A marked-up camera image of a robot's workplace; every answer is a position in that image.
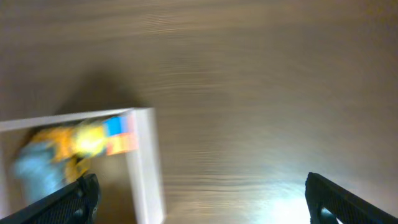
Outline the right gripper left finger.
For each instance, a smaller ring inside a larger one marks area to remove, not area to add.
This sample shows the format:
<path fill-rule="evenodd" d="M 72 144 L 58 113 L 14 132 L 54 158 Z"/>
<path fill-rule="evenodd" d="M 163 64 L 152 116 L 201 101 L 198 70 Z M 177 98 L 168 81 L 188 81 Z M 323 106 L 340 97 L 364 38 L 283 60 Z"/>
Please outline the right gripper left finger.
<path fill-rule="evenodd" d="M 1 219 L 1 224 L 92 224 L 95 222 L 100 195 L 97 176 L 87 174 Z"/>

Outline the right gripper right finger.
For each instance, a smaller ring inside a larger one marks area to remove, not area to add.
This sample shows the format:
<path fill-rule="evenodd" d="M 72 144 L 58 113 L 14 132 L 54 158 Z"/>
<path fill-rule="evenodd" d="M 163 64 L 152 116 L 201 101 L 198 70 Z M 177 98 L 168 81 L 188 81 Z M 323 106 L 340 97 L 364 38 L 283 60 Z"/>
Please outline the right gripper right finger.
<path fill-rule="evenodd" d="M 305 198 L 311 224 L 397 224 L 396 217 L 317 173 L 307 175 Z"/>

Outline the yellow grey toy truck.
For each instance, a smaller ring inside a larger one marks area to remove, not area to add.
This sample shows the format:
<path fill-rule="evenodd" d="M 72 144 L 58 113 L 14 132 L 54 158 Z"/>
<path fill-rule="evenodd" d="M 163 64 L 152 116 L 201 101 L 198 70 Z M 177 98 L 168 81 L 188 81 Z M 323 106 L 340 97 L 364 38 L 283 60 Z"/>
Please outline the yellow grey toy truck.
<path fill-rule="evenodd" d="M 27 203 L 34 203 L 76 181 L 90 168 L 90 160 L 72 151 L 75 128 L 35 130 L 20 150 L 13 174 L 22 183 Z"/>

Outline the white cardboard box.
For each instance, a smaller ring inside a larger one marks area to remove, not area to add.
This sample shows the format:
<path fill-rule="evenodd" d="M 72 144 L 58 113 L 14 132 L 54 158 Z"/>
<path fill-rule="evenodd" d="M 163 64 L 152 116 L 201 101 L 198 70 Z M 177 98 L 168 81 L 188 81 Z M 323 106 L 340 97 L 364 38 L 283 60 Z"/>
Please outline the white cardboard box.
<path fill-rule="evenodd" d="M 136 146 L 126 154 L 129 180 L 138 223 L 163 223 L 166 216 L 159 160 L 159 142 L 153 108 L 123 108 L 43 116 L 1 122 L 1 131 L 33 128 L 88 118 L 124 115 L 128 136 Z"/>

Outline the yellow minion ball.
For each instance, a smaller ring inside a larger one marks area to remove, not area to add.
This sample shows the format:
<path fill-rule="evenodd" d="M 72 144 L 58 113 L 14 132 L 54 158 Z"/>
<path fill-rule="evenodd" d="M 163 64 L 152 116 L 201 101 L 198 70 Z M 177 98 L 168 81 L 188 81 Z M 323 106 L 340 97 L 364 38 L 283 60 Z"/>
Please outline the yellow minion ball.
<path fill-rule="evenodd" d="M 78 125 L 72 135 L 72 151 L 79 157 L 96 157 L 106 150 L 108 137 L 103 124 Z"/>

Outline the colourful puzzle cube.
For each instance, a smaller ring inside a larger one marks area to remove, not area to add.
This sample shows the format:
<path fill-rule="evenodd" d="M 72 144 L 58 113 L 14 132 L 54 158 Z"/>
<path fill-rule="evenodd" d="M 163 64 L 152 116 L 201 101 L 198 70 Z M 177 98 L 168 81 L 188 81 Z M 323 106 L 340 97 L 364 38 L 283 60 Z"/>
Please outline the colourful puzzle cube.
<path fill-rule="evenodd" d="M 106 155 L 123 154 L 137 150 L 137 135 L 132 114 L 122 114 L 106 119 Z"/>

